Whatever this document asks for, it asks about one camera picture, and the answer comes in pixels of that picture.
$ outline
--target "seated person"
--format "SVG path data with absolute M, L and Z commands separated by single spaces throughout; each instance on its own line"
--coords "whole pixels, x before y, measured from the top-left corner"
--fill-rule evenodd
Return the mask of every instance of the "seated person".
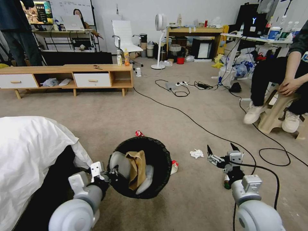
M 86 23 L 86 22 L 83 20 L 83 16 L 82 16 L 81 11 L 80 11 L 79 9 L 74 9 L 73 14 L 74 14 L 74 15 L 79 15 L 79 17 L 81 18 L 81 22 L 82 22 L 82 24 L 83 24 L 83 27 L 84 27 L 85 29 L 91 29 L 91 27 L 89 26 L 89 24 Z M 103 36 L 101 36 L 101 35 L 100 35 L 99 33 L 97 33 L 97 31 L 95 31 L 95 30 L 92 30 L 91 33 L 92 33 L 93 35 L 95 35 L 97 38 L 100 37 L 100 38 L 104 39 Z
M 293 39 L 288 57 L 260 62 L 253 73 L 251 104 L 244 117 L 245 124 L 256 122 L 262 112 L 264 96 L 269 82 L 278 83 L 279 93 L 289 96 L 298 93 L 301 98 L 294 101 L 286 112 L 282 129 L 293 133 L 298 129 L 299 116 L 308 112 L 308 21 Z

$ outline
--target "wooden cabinet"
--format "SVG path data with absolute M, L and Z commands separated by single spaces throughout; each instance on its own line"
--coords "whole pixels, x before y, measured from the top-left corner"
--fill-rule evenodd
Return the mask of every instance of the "wooden cabinet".
M 72 81 L 66 86 L 43 87 L 49 78 L 59 82 L 66 78 Z M 133 87 L 133 66 L 116 64 L 101 65 L 64 65 L 40 67 L 6 67 L 0 69 L 0 89 L 14 89 L 18 98 L 18 89 L 63 88 L 76 90 L 81 88 L 120 88 L 125 96 L 125 89 Z

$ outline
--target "hand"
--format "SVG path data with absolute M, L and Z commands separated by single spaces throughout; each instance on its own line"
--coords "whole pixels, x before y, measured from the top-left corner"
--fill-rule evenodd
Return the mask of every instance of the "hand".
M 280 84 L 278 91 L 284 96 L 289 96 L 293 94 L 302 85 L 301 80 L 298 79 L 285 79 L 282 84 Z

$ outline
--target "bed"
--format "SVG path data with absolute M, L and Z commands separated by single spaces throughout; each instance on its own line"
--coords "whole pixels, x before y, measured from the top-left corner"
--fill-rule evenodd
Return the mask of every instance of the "bed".
M 0 230 L 48 230 L 72 198 L 67 178 L 92 160 L 65 126 L 41 116 L 0 118 Z

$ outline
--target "drawer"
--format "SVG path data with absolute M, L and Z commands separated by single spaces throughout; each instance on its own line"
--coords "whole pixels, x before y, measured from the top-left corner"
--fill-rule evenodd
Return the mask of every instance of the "drawer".
M 0 88 L 38 88 L 32 74 L 0 74 Z
M 111 87 L 109 73 L 74 73 L 77 87 Z

